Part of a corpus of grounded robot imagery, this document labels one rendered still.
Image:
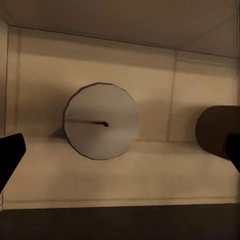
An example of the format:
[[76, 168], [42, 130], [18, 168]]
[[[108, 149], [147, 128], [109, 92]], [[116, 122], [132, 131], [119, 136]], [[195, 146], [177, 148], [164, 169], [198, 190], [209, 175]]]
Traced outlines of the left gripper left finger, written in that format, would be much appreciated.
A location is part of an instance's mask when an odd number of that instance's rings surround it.
[[0, 193], [26, 152], [21, 133], [0, 138]]

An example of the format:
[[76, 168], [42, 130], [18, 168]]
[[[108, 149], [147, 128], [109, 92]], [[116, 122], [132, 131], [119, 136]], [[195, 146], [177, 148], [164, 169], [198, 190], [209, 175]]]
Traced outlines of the pillar candle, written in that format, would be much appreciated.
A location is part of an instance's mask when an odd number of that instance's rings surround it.
[[240, 105], [213, 106], [202, 114], [196, 125], [200, 147], [231, 161], [224, 150], [229, 133], [240, 135]]
[[126, 152], [140, 132], [136, 101], [113, 83], [81, 87], [67, 102], [62, 128], [68, 144], [92, 160], [110, 160]]

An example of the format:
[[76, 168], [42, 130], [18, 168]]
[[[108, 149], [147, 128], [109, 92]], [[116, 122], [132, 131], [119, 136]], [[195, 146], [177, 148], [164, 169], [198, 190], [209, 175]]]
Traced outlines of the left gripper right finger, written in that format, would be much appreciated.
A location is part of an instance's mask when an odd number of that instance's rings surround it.
[[240, 172], [240, 135], [229, 133], [227, 135], [224, 151], [230, 158], [230, 161], [235, 165], [238, 172]]

